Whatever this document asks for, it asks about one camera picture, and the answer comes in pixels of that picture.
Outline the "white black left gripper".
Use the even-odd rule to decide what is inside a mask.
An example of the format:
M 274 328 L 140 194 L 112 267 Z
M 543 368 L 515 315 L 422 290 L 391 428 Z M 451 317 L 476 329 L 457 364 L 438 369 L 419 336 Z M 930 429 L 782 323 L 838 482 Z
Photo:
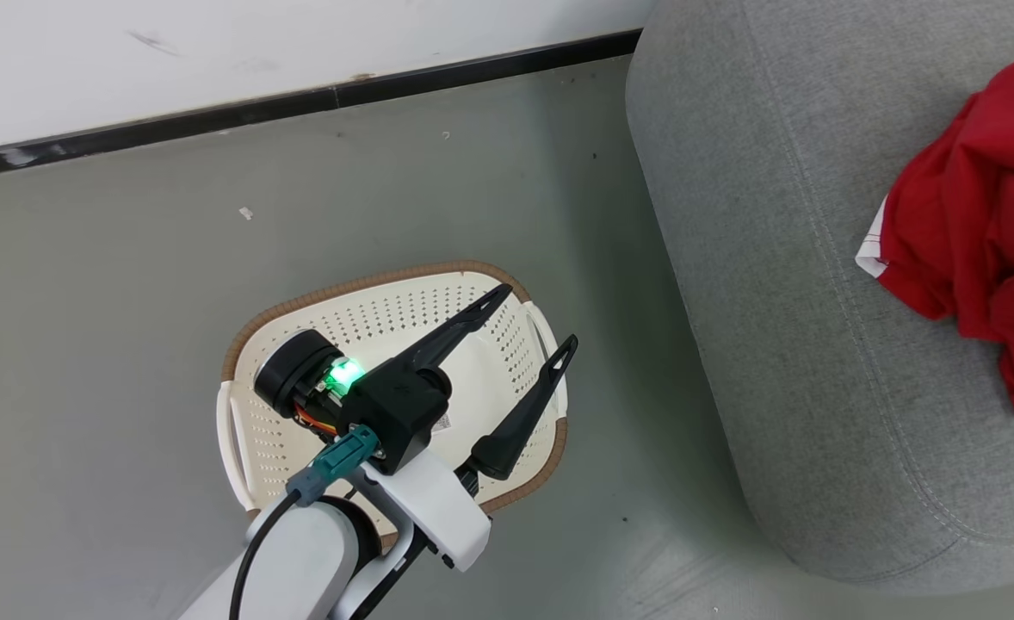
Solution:
M 339 479 L 365 482 L 394 524 L 412 522 L 461 572 L 490 538 L 491 523 L 456 474 L 429 451 L 431 431 L 453 391 L 441 370 L 456 346 L 483 329 L 512 293 L 498 285 L 388 361 L 356 378 L 337 402 L 338 439 L 290 479 L 287 494 L 304 507 Z M 539 370 L 535 384 L 494 431 L 472 447 L 468 470 L 510 478 L 547 405 L 577 353 L 570 335 Z

